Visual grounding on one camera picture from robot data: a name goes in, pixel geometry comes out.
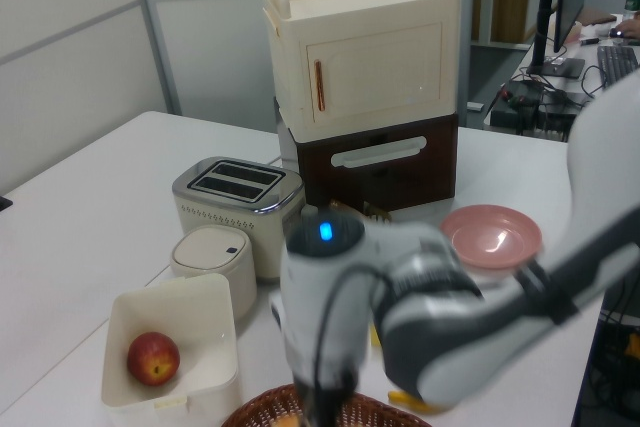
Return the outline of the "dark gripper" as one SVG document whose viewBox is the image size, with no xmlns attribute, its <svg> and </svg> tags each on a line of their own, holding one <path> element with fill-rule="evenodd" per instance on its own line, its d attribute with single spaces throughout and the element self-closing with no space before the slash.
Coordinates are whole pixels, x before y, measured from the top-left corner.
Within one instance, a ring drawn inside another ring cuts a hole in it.
<svg viewBox="0 0 640 427">
<path fill-rule="evenodd" d="M 300 400 L 301 426 L 336 426 L 343 406 L 354 395 L 358 383 L 356 374 L 345 372 L 336 388 L 314 387 L 297 377 L 294 387 Z"/>
</svg>

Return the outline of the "bystander hand on mouse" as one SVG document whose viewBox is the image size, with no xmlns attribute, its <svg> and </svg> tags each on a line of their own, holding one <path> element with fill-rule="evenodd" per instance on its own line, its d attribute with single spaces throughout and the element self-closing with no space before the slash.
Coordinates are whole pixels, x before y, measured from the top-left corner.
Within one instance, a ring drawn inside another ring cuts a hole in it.
<svg viewBox="0 0 640 427">
<path fill-rule="evenodd" d="M 615 30 L 624 38 L 630 40 L 640 40 L 640 19 L 626 19 L 620 22 Z"/>
</svg>

